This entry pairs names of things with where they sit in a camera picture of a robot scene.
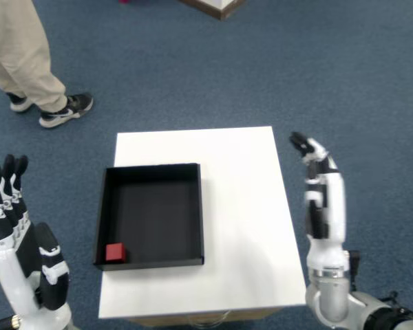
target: black sneaker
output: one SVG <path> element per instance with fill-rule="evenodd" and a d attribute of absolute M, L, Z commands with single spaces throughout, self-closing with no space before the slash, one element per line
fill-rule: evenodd
<path fill-rule="evenodd" d="M 51 129 L 68 120 L 80 118 L 92 108 L 93 103 L 94 99 L 89 93 L 68 96 L 66 106 L 60 111 L 54 113 L 42 111 L 39 123 L 42 127 Z"/>
<path fill-rule="evenodd" d="M 30 106 L 33 104 L 29 98 L 20 98 L 15 94 L 12 93 L 6 93 L 9 96 L 9 99 L 11 100 L 11 105 L 10 108 L 14 112 L 24 112 L 30 108 Z"/>

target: white shoe sole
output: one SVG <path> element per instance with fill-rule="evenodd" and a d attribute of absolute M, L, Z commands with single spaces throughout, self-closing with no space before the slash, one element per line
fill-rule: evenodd
<path fill-rule="evenodd" d="M 21 113 L 21 112 L 24 112 L 24 111 L 28 110 L 31 105 L 33 105 L 32 101 L 29 100 L 29 98 L 26 98 L 25 102 L 23 102 L 21 104 L 14 104 L 14 103 L 11 102 L 10 108 L 14 112 Z"/>
<path fill-rule="evenodd" d="M 40 117 L 39 123 L 45 129 L 52 129 L 54 127 L 57 127 L 58 125 L 68 122 L 71 119 L 78 119 L 84 116 L 92 108 L 93 105 L 94 105 L 94 100 L 92 99 L 92 101 L 90 101 L 89 105 L 84 110 L 74 113 L 73 115 L 69 115 L 67 117 L 56 117 L 55 119 L 48 120 L 48 121 Z"/>

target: blue carpet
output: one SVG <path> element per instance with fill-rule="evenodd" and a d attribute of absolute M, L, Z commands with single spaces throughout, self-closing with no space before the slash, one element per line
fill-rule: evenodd
<path fill-rule="evenodd" d="M 413 0 L 248 0 L 225 22 L 169 0 L 36 6 L 52 71 L 96 103 L 46 131 L 35 109 L 11 113 L 0 93 L 0 163 L 7 153 L 30 158 L 25 198 L 32 220 L 62 243 L 79 327 L 140 328 L 98 320 L 92 266 L 101 176 L 120 131 L 272 125 L 304 265 L 304 169 L 287 137 L 314 136 L 345 177 L 346 247 L 363 252 L 359 289 L 395 289 L 413 309 Z M 0 288 L 0 318 L 10 313 Z M 219 329 L 323 327 L 300 307 Z"/>

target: red block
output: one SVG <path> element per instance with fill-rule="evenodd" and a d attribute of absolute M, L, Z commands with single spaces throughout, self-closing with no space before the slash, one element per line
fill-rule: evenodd
<path fill-rule="evenodd" d="M 107 263 L 125 263 L 124 244 L 107 244 L 105 246 L 105 261 Z"/>

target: wooden furniture base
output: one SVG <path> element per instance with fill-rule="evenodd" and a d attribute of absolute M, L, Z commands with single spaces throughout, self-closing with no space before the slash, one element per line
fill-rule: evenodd
<path fill-rule="evenodd" d="M 215 17 L 221 21 L 224 19 L 227 19 L 229 15 L 231 15 L 237 7 L 239 7 L 241 4 L 244 3 L 244 0 L 234 0 L 231 2 L 227 7 L 224 9 L 217 9 L 216 7 L 213 7 L 212 5 L 209 5 L 205 2 L 202 2 L 201 0 L 179 0 L 191 7 L 197 8 L 204 13 L 211 15 L 212 17 Z"/>
<path fill-rule="evenodd" d="M 276 313 L 280 308 L 270 309 L 253 309 L 245 311 L 231 311 L 225 322 L 243 321 L 243 320 L 259 320 L 273 313 Z M 146 327 L 163 327 L 171 325 L 189 325 L 190 320 L 195 322 L 213 322 L 223 315 L 223 313 L 205 313 L 196 315 L 174 315 L 174 316 L 159 316 L 155 318 L 132 318 L 129 321 L 138 323 Z"/>

